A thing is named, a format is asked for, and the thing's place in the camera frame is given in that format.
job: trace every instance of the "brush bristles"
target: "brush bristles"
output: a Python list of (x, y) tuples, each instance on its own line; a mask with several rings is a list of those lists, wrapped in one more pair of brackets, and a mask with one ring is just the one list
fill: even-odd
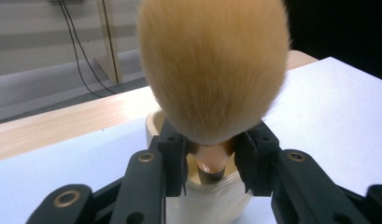
[(284, 80), (289, 34), (280, 0), (143, 0), (138, 37), (159, 105), (201, 145), (256, 125)]

